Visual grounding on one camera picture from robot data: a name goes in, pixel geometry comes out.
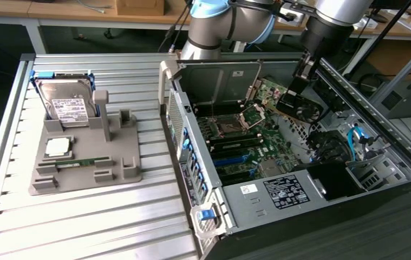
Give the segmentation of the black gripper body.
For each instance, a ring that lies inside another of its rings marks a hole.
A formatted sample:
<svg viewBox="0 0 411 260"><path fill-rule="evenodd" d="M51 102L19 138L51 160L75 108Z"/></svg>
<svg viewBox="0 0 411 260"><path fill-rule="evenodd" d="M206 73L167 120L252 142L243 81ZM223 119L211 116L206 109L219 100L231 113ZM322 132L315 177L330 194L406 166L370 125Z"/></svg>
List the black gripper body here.
<svg viewBox="0 0 411 260"><path fill-rule="evenodd" d="M322 18L310 17L300 36L300 43L315 59L330 57L338 53L352 31L351 25L342 26Z"/></svg>

